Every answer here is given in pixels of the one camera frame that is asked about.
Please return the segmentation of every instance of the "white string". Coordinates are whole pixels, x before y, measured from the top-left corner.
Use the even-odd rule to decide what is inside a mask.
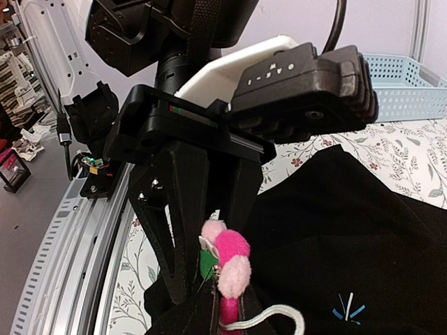
[[[229,325],[221,324],[221,327],[229,332],[232,330],[248,329],[260,324],[274,314],[282,314],[295,321],[296,328],[293,335],[303,335],[305,333],[305,319],[299,311],[287,305],[273,305],[251,320],[235,322]]]

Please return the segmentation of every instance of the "floral pattern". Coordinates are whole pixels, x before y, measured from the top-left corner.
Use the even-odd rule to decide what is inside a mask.
[[[337,144],[390,190],[447,209],[445,119],[372,124],[363,131],[279,145],[277,157],[263,166],[260,192],[285,180],[317,151]],[[110,335],[144,334],[151,325],[143,307],[143,292],[155,281],[159,268],[140,223],[130,224],[110,315]]]

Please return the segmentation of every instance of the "pink toy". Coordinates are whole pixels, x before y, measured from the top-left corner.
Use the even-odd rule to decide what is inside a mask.
[[[202,237],[212,242],[219,252],[220,275],[217,287],[223,296],[220,321],[229,325],[239,320],[239,298],[250,282],[250,245],[240,233],[227,230],[223,221],[205,222]],[[240,335],[241,331],[221,330],[221,334]]]

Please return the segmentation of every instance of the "basket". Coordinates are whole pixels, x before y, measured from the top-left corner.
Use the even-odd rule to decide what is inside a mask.
[[[364,54],[379,99],[376,122],[443,119],[447,113],[447,81],[414,59]]]

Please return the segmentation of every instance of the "embroidered logo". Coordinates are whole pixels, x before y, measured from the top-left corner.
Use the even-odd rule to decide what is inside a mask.
[[[351,310],[351,305],[352,305],[352,299],[354,298],[354,294],[351,292],[351,294],[349,295],[349,300],[348,300],[348,304],[345,307],[343,299],[342,299],[342,295],[338,294],[338,297],[340,299],[340,303],[342,304],[342,308],[343,308],[343,313],[344,315],[342,315],[341,313],[339,313],[335,308],[332,310],[332,313],[339,318],[340,320],[345,320],[345,321],[351,321],[356,323],[357,325],[361,325],[360,322],[355,321],[354,317],[359,314],[361,311],[363,311],[365,309],[365,305],[362,305],[360,308],[358,308],[356,311],[350,313]]]

